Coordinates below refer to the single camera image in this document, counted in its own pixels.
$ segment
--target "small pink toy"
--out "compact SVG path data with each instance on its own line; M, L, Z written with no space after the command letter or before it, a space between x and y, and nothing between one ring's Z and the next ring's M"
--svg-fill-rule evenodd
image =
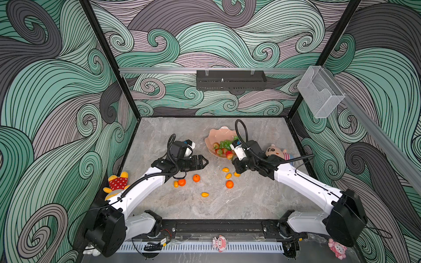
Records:
M219 235L219 238L216 239L216 237L214 237L212 239L212 245L214 248L218 248L219 252L222 252L226 249L226 239L225 237Z
M329 247L330 249L335 252L335 256L339 258L340 260L343 260L346 258L345 252L347 250L347 247L339 244L338 242L333 241L333 239L329 238Z

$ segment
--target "green swirl wall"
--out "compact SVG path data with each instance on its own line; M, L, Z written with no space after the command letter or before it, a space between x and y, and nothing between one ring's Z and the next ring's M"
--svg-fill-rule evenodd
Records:
M362 3L325 66L421 171L420 10L418 1ZM347 107L314 119L303 102L293 123L318 178L356 191L369 225L392 235L363 231L367 262L419 263L421 197Z
M98 47L78 0L0 1L7 262L75 262L69 224L121 164L136 119Z
M91 0L120 67L315 65L348 1ZM197 91L195 75L126 74L142 116L286 116L299 78L265 91Z

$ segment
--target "gray marble surface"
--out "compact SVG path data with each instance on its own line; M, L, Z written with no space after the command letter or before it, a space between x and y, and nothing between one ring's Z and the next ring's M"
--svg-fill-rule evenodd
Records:
M174 188L174 179L154 190L134 210L138 215L150 209L165 219L278 219L288 209L316 212L320 209L291 187L247 171L240 177L232 176L234 187L225 187L227 167L234 174L234 166L227 159L213 156L206 147L209 130L227 126L234 130L237 118L142 118L123 171L129 174L129 183L138 179L154 160L166 152L172 133L176 140L190 139L196 143L193 154L202 154L209 164L199 171L187 173L187 184ZM242 118L247 126L249 140L259 142L263 150L271 143L288 153L300 156L283 118ZM305 166L299 170L306 173ZM194 174L201 180L195 183ZM209 197L201 197L208 192Z

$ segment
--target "red polka dot fabric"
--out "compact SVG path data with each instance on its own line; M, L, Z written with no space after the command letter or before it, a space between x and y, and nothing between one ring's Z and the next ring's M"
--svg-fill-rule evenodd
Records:
M118 189L124 189L126 185L127 185L127 178L117 177L114 180L109 181L109 187L113 191L118 190Z

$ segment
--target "strawberry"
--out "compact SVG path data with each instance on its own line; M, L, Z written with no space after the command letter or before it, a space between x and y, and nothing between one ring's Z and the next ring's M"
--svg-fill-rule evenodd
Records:
M225 155L226 155L226 158L227 158L228 160L231 160L231 159L234 157L234 154L233 154L231 151L227 151L227 152L225 153Z

